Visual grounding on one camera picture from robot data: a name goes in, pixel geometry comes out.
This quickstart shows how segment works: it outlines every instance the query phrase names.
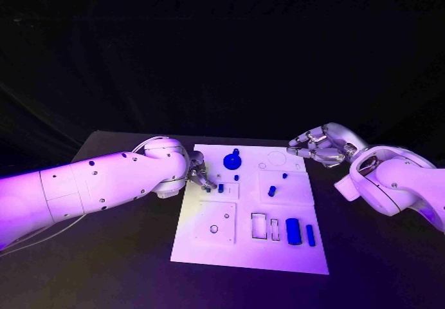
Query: table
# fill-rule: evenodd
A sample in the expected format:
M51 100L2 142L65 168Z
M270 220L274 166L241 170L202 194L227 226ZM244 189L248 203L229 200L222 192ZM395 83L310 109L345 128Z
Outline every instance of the table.
M97 131L72 161L130 151L152 136ZM170 137L188 150L195 144L287 145ZM329 276L170 262L183 190L166 200L152 192L2 258L2 308L441 308L444 234L412 210L391 218L362 199L346 201L333 184L347 165L326 170L306 160L306 166Z

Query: blue object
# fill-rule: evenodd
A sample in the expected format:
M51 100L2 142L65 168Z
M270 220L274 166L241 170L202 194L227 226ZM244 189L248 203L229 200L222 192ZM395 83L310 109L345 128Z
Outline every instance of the blue object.
M268 195L273 197L275 195L277 187L271 185L270 193Z
M227 169L238 169L241 167L241 157L239 150L235 148L234 153L225 156L225 160L222 161Z
M288 243L290 245L301 245L301 233L299 219L290 218L286 220L286 229L288 231Z
M306 226L306 231L309 233L309 245L314 247L316 246L314 230L310 224Z

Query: black curtain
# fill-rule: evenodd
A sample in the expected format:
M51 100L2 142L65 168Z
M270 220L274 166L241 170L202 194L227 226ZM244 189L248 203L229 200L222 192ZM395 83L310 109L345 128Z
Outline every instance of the black curtain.
M339 122L444 160L441 1L3 1L3 161L95 130L288 140Z

